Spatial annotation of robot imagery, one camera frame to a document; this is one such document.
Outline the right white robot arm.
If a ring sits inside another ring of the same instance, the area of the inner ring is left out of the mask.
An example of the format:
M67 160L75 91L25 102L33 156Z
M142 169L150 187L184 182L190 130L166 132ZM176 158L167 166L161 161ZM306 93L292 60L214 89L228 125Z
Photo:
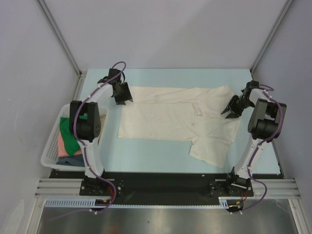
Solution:
M254 167L266 146L279 137L287 110L287 105L274 100L267 89L246 87L240 96L231 98L222 113L229 112L226 118L236 118L248 107L253 108L248 123L250 138L241 159L221 186L231 196L252 189Z

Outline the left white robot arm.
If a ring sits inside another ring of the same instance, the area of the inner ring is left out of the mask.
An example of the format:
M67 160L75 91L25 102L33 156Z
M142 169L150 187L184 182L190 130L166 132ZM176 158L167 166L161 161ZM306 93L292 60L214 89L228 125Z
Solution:
M86 185L81 187L86 191L91 188L97 195L104 194L108 188L115 191L114 184L102 177L104 166L99 158L98 137L101 131L100 103L113 97L117 105L133 101L127 82L108 84L98 83L97 88L84 101L70 103L69 130L78 141L82 151Z

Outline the cream t shirt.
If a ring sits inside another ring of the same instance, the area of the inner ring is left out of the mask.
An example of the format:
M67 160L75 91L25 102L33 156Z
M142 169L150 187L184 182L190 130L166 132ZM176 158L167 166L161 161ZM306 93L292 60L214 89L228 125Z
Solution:
M240 122L221 114L234 95L227 85L130 91L134 101L122 107L119 138L190 141L191 157L223 168Z

